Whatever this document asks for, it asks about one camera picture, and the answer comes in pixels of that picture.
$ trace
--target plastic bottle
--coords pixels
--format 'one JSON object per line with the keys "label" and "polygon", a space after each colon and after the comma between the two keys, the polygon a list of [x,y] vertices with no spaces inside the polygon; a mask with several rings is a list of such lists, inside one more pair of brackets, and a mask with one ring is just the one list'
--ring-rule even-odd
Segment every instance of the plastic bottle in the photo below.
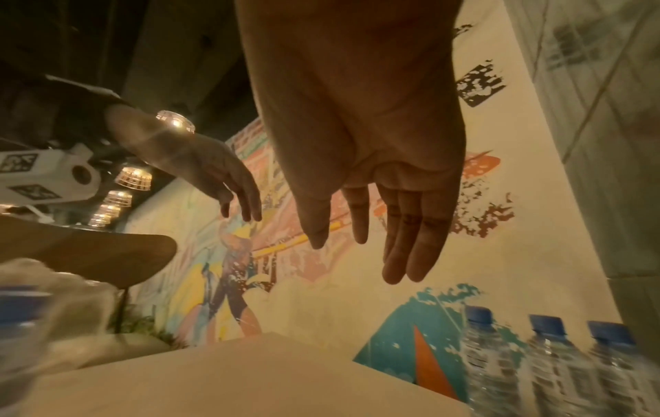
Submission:
{"label": "plastic bottle", "polygon": [[18,415],[43,354],[38,319],[50,296],[31,286],[0,287],[0,417]]}
{"label": "plastic bottle", "polygon": [[623,324],[589,322],[596,340],[589,354],[611,415],[616,417],[660,416],[660,367],[645,358]]}
{"label": "plastic bottle", "polygon": [[519,417],[518,377],[509,346],[493,327],[488,308],[465,307],[461,354],[472,417]]}
{"label": "plastic bottle", "polygon": [[527,346],[532,385],[542,417],[606,415],[595,365],[566,337],[559,317],[530,315],[536,333]]}

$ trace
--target palm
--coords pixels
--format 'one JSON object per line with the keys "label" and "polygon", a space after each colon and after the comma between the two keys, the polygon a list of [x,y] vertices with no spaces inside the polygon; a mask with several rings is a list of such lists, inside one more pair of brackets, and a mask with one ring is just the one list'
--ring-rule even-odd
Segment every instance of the palm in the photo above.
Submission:
{"label": "palm", "polygon": [[[465,152],[444,28],[458,1],[381,1],[373,16],[365,1],[319,0],[328,7],[289,19],[246,2],[238,11],[253,90],[311,244],[325,243],[340,189],[365,242],[366,186],[376,183],[388,206],[384,277],[423,279],[449,230]],[[439,16],[448,20],[440,28]]]}

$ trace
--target wooden table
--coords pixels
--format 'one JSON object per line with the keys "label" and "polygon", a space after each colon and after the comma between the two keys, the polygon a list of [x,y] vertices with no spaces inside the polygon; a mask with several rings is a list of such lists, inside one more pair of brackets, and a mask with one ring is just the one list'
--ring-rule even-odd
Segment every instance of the wooden table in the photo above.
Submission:
{"label": "wooden table", "polygon": [[468,408],[270,333],[46,376],[23,415],[466,417]]}

